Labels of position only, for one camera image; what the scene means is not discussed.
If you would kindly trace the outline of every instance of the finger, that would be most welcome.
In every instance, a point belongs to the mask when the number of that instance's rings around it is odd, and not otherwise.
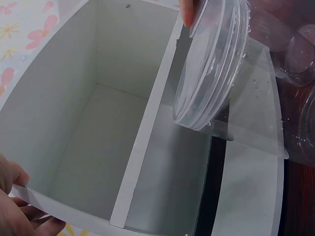
[[[9,161],[0,153],[0,189],[9,194],[12,189],[12,171]]]
[[[47,215],[45,212],[33,207],[33,206],[23,206],[20,207],[20,210],[24,213],[24,215],[28,218],[28,220],[37,220],[44,215]]]
[[[3,235],[34,235],[29,220],[3,191],[0,191],[0,203],[0,235],[3,230]]]
[[[14,161],[9,161],[12,171],[13,183],[20,186],[25,186],[29,180],[29,175],[23,170],[23,168]]]
[[[179,0],[184,25],[190,27],[193,20],[193,0]]]
[[[11,197],[11,200],[18,206],[18,207],[25,207],[28,205],[27,202],[24,202],[22,199],[18,197]]]
[[[51,218],[53,218],[51,215],[37,219],[37,220],[33,220],[30,221],[31,225],[33,226],[33,229],[37,229],[39,226],[41,226],[42,224],[44,224],[46,221],[50,220]]]
[[[37,236],[56,236],[59,234],[65,227],[65,222],[57,219],[50,218],[45,223],[36,228],[35,233]]]

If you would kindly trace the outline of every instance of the clear plastic lid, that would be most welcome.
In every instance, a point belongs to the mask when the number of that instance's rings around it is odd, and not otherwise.
[[[201,130],[224,106],[245,57],[249,7],[245,0],[203,0],[177,88],[173,117]]]

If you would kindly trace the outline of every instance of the white cardboard panel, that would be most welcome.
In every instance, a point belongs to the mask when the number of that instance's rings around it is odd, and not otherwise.
[[[173,107],[160,105],[126,228],[157,235],[193,235],[210,139],[209,135],[176,125]]]
[[[256,134],[263,133],[269,125],[275,128],[273,140],[276,142],[278,138],[283,142],[283,135],[276,132],[282,128],[282,123],[278,122],[281,110],[268,48],[261,51],[257,60],[258,64],[265,64],[266,61],[270,62],[270,70],[254,68],[253,77],[242,86],[242,96],[255,95],[252,90],[255,91],[256,86],[259,86],[259,92],[270,92],[271,96],[258,101],[259,111],[257,106],[250,105],[251,99],[258,99],[256,95],[239,97],[243,101],[239,106],[235,106],[237,99],[232,98],[229,122],[240,127],[247,127],[250,122],[250,128],[254,128]],[[276,236],[282,207],[284,157],[270,154],[271,146],[264,142],[265,137],[262,135],[254,138],[260,147],[261,144],[266,144],[264,151],[242,144],[249,135],[237,131],[234,126],[229,127],[235,141],[226,145],[220,199],[212,235]]]
[[[125,225],[133,192],[139,178],[144,155],[158,113],[158,108],[161,102],[172,60],[174,58],[176,41],[179,39],[182,27],[183,20],[181,15],[178,14],[174,29],[165,50],[162,63],[157,73],[147,108],[143,115],[143,119],[130,155],[121,188],[117,196],[113,214],[110,220],[110,223],[114,226],[123,228]]]
[[[50,197],[109,220],[147,101],[97,85],[71,136]]]
[[[12,194],[17,196],[34,207],[53,215],[71,225],[75,225],[81,229],[86,229],[89,232],[104,235],[104,236],[148,236],[130,230],[121,229],[111,226],[109,221],[98,218],[73,209],[69,206],[56,202],[46,196],[43,196],[31,189],[21,186],[13,186]]]
[[[148,98],[177,15],[141,0],[98,0],[98,83]]]
[[[90,1],[60,29],[0,112],[0,150],[30,174],[29,187],[44,194],[95,88],[95,14]]]

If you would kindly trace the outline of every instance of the dark wooden surface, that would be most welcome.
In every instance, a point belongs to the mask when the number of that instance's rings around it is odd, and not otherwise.
[[[315,236],[315,168],[284,164],[280,236]]]

